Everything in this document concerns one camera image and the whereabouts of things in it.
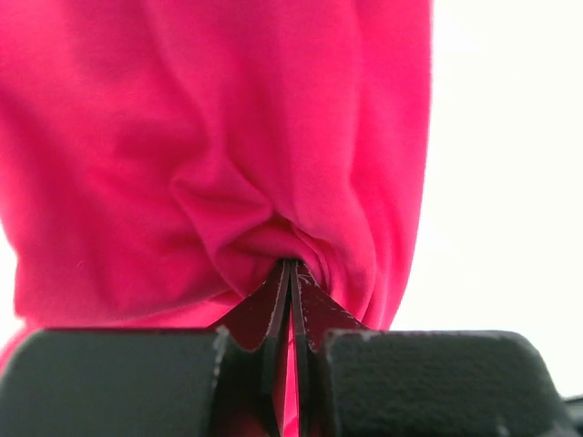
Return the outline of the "pink t shirt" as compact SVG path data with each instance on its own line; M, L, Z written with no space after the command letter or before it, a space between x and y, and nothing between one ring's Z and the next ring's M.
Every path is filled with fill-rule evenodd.
M23 328L206 329L303 263L386 331L413 260L429 1L4 1L1 223ZM288 286L283 433L298 425Z

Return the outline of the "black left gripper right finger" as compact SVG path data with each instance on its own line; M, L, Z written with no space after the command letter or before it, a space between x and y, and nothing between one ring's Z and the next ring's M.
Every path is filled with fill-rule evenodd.
M302 436L579 436L581 399L501 330L370 330L290 265Z

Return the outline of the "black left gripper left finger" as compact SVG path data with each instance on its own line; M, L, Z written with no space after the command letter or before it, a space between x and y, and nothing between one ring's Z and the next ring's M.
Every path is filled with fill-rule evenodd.
M1 379L4 436L280 436L290 265L206 329L41 330Z

